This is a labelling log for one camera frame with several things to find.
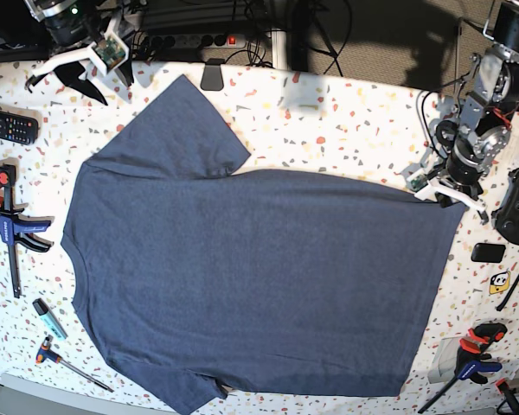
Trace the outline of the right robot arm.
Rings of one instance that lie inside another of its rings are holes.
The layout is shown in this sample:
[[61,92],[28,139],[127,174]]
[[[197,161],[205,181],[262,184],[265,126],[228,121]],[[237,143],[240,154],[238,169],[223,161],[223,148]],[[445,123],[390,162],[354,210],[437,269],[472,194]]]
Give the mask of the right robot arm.
[[54,53],[33,70],[25,83],[30,90],[49,73],[54,73],[63,86],[74,89],[103,105],[106,98],[88,79],[90,62],[102,76],[114,72],[129,87],[134,78],[131,49],[125,38],[131,25],[124,19],[125,3],[101,10],[100,1],[27,1],[27,8],[36,21],[51,35]]

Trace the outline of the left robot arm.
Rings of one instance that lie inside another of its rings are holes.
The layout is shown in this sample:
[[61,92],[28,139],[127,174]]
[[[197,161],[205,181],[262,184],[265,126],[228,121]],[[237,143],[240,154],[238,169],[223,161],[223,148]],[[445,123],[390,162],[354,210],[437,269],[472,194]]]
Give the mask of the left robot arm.
[[417,198],[442,207],[461,202],[487,223],[480,181],[508,144],[519,108],[519,1],[502,2],[497,19],[479,32],[491,45],[472,54],[470,70],[450,81],[452,115],[425,128],[430,153],[407,183]]

